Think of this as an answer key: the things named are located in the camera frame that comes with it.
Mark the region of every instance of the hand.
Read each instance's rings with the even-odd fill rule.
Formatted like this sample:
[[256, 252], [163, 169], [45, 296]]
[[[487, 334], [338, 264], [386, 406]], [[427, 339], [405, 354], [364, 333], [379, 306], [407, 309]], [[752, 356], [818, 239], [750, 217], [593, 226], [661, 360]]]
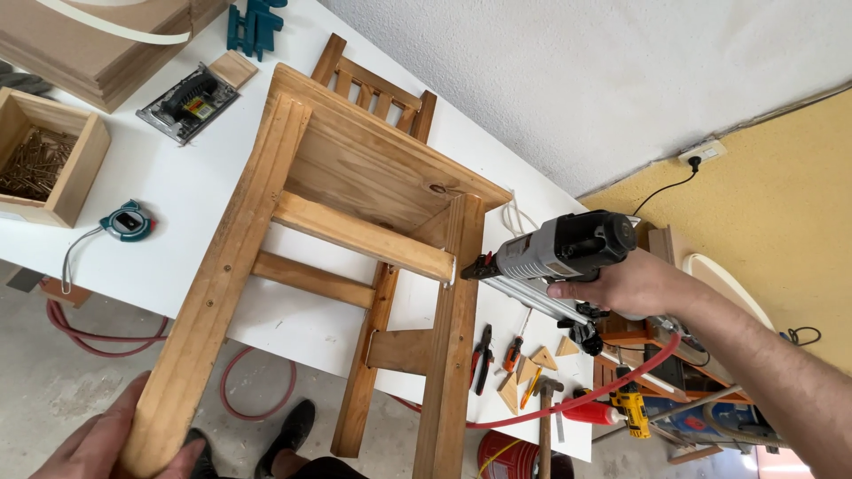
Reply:
[[[83, 423], [30, 479], [108, 479], [118, 460], [150, 371], [140, 374], [103, 413]], [[157, 479], [188, 479], [204, 440], [184, 446]]]
[[579, 299], [628, 315], [676, 315], [697, 281], [644, 250], [623, 262], [601, 268], [589, 283], [559, 281], [547, 288], [550, 297]]

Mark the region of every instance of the hammer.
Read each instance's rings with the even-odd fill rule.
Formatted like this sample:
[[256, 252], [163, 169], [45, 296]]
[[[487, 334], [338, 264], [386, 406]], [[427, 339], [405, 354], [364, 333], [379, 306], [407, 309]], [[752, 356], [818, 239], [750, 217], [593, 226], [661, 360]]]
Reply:
[[[545, 376], [538, 378], [532, 395], [541, 393], [541, 409], [551, 406], [553, 391], [563, 391], [565, 386], [555, 379]], [[538, 429], [538, 479], [550, 479], [550, 416], [541, 418]]]

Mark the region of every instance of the pliers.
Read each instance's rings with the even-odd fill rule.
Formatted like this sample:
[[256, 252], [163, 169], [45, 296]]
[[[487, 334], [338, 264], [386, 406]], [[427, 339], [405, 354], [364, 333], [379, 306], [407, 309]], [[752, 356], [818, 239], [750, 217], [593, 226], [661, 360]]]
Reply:
[[482, 368], [480, 369], [479, 379], [476, 381], [476, 395], [482, 395], [482, 390], [485, 389], [485, 380], [488, 377], [488, 367], [494, 362], [494, 353], [491, 352], [491, 325], [485, 325], [482, 331], [482, 340], [474, 348], [473, 358], [470, 360], [470, 384], [474, 383], [474, 373], [476, 365], [479, 364], [480, 357], [482, 358]]

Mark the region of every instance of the yellow cordless drill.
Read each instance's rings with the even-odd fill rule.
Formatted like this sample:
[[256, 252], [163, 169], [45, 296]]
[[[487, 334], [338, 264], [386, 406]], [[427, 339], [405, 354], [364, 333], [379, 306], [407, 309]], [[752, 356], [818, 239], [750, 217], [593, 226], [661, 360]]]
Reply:
[[[630, 367], [621, 360], [621, 348], [619, 352], [619, 365], [615, 367], [615, 375], [619, 378], [630, 372]], [[645, 411], [645, 401], [639, 394], [639, 386], [635, 381], [621, 386], [618, 391], [609, 393], [609, 400], [619, 413], [627, 416], [627, 427], [630, 435], [640, 439], [651, 437], [648, 429], [648, 413]]]

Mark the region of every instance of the white workbench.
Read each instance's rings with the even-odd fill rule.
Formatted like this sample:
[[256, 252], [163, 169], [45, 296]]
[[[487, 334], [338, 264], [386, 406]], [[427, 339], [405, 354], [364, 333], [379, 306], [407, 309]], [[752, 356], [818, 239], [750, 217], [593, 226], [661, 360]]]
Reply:
[[[237, 4], [243, 8], [244, 3]], [[279, 9], [285, 27], [275, 36], [274, 52], [264, 53], [260, 72], [247, 83], [230, 108], [185, 147], [135, 116], [145, 106], [196, 68], [225, 52], [227, 15], [198, 35], [175, 59], [131, 96], [113, 115], [104, 115], [112, 145], [73, 230], [0, 219], [0, 257], [60, 277], [68, 246], [92, 229], [97, 220], [128, 199], [139, 200], [158, 221], [154, 234], [140, 243], [125, 244], [107, 234], [83, 242], [73, 254], [74, 282], [92, 291], [144, 309], [175, 317], [201, 263], [237, 179], [249, 157], [260, 123], [267, 89], [277, 62], [310, 75], [328, 37], [348, 41], [345, 55], [401, 88], [419, 95], [426, 85], [313, 0], [291, 0]], [[83, 107], [64, 93], [57, 100]], [[507, 190], [539, 224], [552, 217], [586, 209], [532, 166], [439, 98], [429, 145]], [[484, 251], [496, 250], [511, 238], [499, 210], [486, 215]], [[357, 253], [271, 224], [264, 250], [365, 283], [372, 281], [375, 261]], [[389, 330], [428, 328], [435, 313], [438, 284], [403, 272], [396, 289]], [[502, 380], [493, 374], [521, 326], [526, 309], [517, 301], [480, 285], [476, 336], [493, 326], [492, 350], [497, 356], [485, 394], [469, 396], [468, 421], [486, 422], [510, 416], [495, 389]], [[257, 277], [249, 278], [228, 337], [320, 370], [348, 376], [359, 336], [363, 309], [319, 297]], [[551, 353], [565, 335], [551, 318], [533, 312], [522, 352], [542, 344]], [[571, 391], [590, 387], [592, 359], [585, 354], [556, 358], [558, 378]], [[380, 371], [376, 388], [420, 402], [424, 378]], [[561, 400], [556, 395], [554, 402]], [[530, 400], [525, 412], [538, 410]], [[553, 449], [589, 461], [591, 427], [565, 421], [566, 441]], [[538, 443], [538, 421], [502, 428], [506, 434]]]

